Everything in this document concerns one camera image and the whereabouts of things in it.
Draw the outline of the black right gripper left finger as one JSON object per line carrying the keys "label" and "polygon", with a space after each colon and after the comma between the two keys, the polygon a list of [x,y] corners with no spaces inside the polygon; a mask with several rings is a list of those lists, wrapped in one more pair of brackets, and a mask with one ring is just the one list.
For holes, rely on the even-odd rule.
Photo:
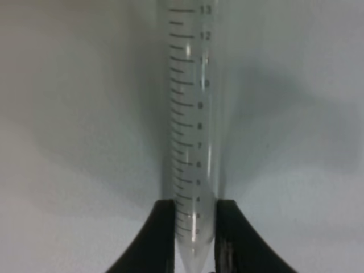
{"label": "black right gripper left finger", "polygon": [[175,203],[158,200],[130,246],[108,272],[175,271]]}

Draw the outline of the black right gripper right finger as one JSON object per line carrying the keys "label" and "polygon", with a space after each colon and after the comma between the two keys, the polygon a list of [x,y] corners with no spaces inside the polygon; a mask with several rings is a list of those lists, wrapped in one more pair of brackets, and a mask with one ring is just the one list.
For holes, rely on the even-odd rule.
{"label": "black right gripper right finger", "polygon": [[216,272],[295,272],[262,239],[234,200],[218,200],[214,243]]}

